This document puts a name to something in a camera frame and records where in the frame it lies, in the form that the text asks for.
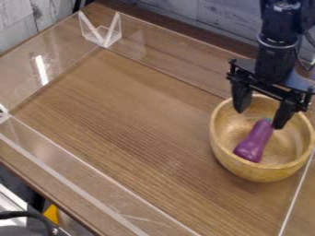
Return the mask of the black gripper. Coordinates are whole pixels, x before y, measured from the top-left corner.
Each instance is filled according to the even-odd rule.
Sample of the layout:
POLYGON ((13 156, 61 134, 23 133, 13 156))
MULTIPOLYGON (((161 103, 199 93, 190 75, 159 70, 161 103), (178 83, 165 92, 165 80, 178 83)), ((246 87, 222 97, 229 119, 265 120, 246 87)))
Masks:
POLYGON ((243 113, 253 101, 253 92, 281 102, 273 127, 279 130, 297 112, 306 112, 315 95, 315 82, 303 78, 295 69, 281 82, 269 82, 255 73, 254 59, 231 58, 227 80, 231 84, 233 105, 243 113))

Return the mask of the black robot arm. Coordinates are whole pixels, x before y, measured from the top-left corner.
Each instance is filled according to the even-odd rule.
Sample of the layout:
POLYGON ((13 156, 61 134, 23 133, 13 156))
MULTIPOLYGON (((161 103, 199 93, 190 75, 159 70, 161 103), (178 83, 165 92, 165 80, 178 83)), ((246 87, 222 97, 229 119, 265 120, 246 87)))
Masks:
POLYGON ((309 109, 315 96, 315 82, 295 69, 302 42, 315 46, 309 33, 315 27, 315 0, 261 0, 261 19, 258 56, 229 61, 227 80, 237 112, 245 112, 257 92, 279 101, 273 127, 281 129, 309 109))

